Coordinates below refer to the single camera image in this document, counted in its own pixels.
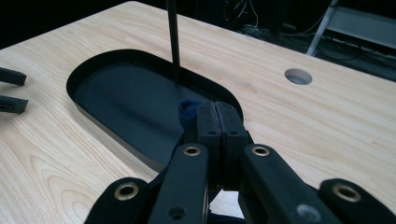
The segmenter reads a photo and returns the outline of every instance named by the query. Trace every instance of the cable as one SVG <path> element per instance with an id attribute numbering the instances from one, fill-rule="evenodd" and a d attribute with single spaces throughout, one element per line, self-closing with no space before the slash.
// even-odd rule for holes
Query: cable
<path id="1" fill-rule="evenodd" d="M 296 45 L 296 46 L 303 46 L 303 47 L 309 47 L 310 45 L 311 45 L 311 42 L 312 42 L 312 40 L 311 39 L 309 39 L 309 40 L 307 40 L 305 37 L 306 37 L 306 35 L 305 36 L 302 36 L 302 37 L 304 37 L 305 39 L 304 39 L 304 42 L 305 43 L 297 43 L 297 42 L 295 42 L 295 39 L 291 39 L 291 37 L 299 37 L 299 36 L 285 36 L 285 38 L 287 39 L 287 40 L 289 40 L 289 42 L 291 43 L 291 44 L 293 44 L 293 45 Z"/>
<path id="2" fill-rule="evenodd" d="M 250 3 L 250 6 L 251 6 L 251 9 L 253 10 L 254 15 L 256 16 L 256 25 L 255 25 L 255 27 L 257 29 L 257 26 L 259 25 L 259 16 L 257 15 L 256 10 L 254 10 L 254 6 L 253 6 L 253 4 L 251 4 L 251 0 L 249 0 L 249 3 Z"/>
<path id="3" fill-rule="evenodd" d="M 239 13 L 239 15 L 236 17 L 237 19 L 238 19 L 239 17 L 241 17 L 241 16 L 242 16 L 242 14 L 245 12 L 245 8 L 247 7 L 247 4 L 248 4 L 248 2 L 247 2 L 247 1 L 245 1 L 245 5 L 244 5 L 244 7 L 242 8 L 242 10 L 241 10 L 241 12 Z"/>
<path id="4" fill-rule="evenodd" d="M 233 11 L 235 11 L 239 6 L 241 6 L 242 2 L 244 2 L 244 0 L 238 1 L 238 3 L 233 7 Z"/>
<path id="5" fill-rule="evenodd" d="M 309 29 L 307 29 L 306 31 L 304 31 L 304 32 L 302 32 L 302 33 L 299 33 L 299 34 L 294 34 L 294 35 L 290 35 L 290 34 L 284 34 L 284 33 L 280 33 L 281 35 L 286 35 L 286 36 L 298 36 L 298 35 L 314 35 L 315 33 L 313 33 L 313 34 L 307 34 L 308 32 L 310 32 L 312 29 L 314 29 L 315 28 L 315 26 L 317 26 L 318 25 L 318 23 L 323 19 L 323 17 L 324 17 L 324 14 L 325 13 L 323 13 L 323 15 L 317 20 L 317 22 L 315 22 L 315 24 L 314 25 L 312 25 Z"/>
<path id="6" fill-rule="evenodd" d="M 254 35 L 250 30 L 253 30 L 253 32 L 254 31 L 258 31 L 259 35 Z M 242 34 L 242 35 L 250 35 L 250 36 L 252 36 L 252 37 L 254 37 L 256 39 L 260 39 L 260 40 L 264 40 L 262 38 L 262 32 L 263 31 L 265 31 L 265 29 L 259 29 L 256 26 L 251 25 L 251 24 L 245 24 L 239 29 L 240 34 Z"/>
<path id="7" fill-rule="evenodd" d="M 333 56 L 330 56 L 328 53 L 326 53 L 321 47 L 318 47 L 318 50 L 327 58 L 339 61 L 339 62 L 346 62 L 346 61 L 352 61 L 360 57 L 360 55 L 354 55 L 353 57 L 350 58 L 336 58 Z"/>
<path id="8" fill-rule="evenodd" d="M 384 63 L 384 62 L 380 62 L 380 61 L 377 60 L 377 59 L 372 58 L 372 57 L 376 57 L 376 58 L 380 58 L 380 59 L 383 59 L 383 60 L 389 60 L 389 61 L 392 60 L 392 59 L 386 58 L 384 55 L 380 55 L 380 54 L 382 54 L 382 53 L 380 53 L 380 52 L 378 52 L 378 51 L 376 51 L 376 50 L 365 50 L 365 49 L 363 49 L 363 48 L 361 47 L 360 44 L 359 44 L 359 45 L 352 45 L 352 44 L 350 44 L 350 43 L 348 43 L 348 42 L 338 42 L 338 41 L 335 41 L 332 37 L 329 37 L 329 36 L 325 36 L 325 37 L 326 37 L 326 39 L 327 39 L 328 41 L 331 41 L 331 42 L 332 42 L 332 45 L 334 46 L 334 48 L 337 49 L 337 50 L 339 50 L 339 51 L 343 51 L 343 52 L 347 52 L 347 53 L 359 54 L 359 57 L 360 57 L 362 60 L 369 61 L 369 62 L 371 62 L 371 63 L 376 63 L 376 64 L 378 64 L 378 65 L 381 65 L 381 66 L 384 66 L 384 67 L 387 67 L 387 68 L 391 68 L 391 69 L 396 70 L 396 67 L 395 67 L 395 66 L 392 66 L 391 64 L 389 64 L 389 63 L 391 63 L 391 62 L 389 62 L 389 63 Z M 337 42 L 339 45 L 343 45 L 344 48 L 339 48 L 339 47 L 336 45 L 336 42 Z"/>
<path id="9" fill-rule="evenodd" d="M 356 6 L 355 8 L 358 9 L 359 7 L 361 7 L 361 5 L 365 2 L 366 0 L 361 0 Z"/>

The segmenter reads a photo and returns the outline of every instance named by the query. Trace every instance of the black bracket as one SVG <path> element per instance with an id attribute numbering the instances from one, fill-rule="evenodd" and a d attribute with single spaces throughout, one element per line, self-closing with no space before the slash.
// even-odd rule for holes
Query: black bracket
<path id="1" fill-rule="evenodd" d="M 6 68 L 0 68 L 0 81 L 23 86 L 26 75 Z M 0 112 L 20 114 L 25 111 L 28 100 L 0 95 Z"/>
<path id="2" fill-rule="evenodd" d="M 239 192 L 245 220 L 213 216 L 220 189 Z M 396 216 L 349 181 L 306 185 L 274 149 L 253 144 L 234 107 L 207 102 L 166 168 L 150 183 L 111 184 L 86 223 L 396 223 Z"/>

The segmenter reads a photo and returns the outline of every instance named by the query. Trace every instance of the light wood grain surface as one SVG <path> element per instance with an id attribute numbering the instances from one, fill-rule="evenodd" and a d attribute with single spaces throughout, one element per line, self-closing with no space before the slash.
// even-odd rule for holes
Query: light wood grain surface
<path id="1" fill-rule="evenodd" d="M 181 65 L 231 91 L 256 143 L 276 149 L 318 187 L 340 177 L 396 212 L 396 84 L 178 17 Z M 81 223 L 113 181 L 156 173 L 83 117 L 65 89 L 94 55 L 141 49 L 171 60 L 166 12 L 125 3 L 0 50 L 0 66 L 28 76 L 0 94 L 29 99 L 21 115 L 0 114 L 0 222 Z M 285 79 L 310 73 L 309 85 Z M 216 211 L 237 214 L 234 194 Z"/>

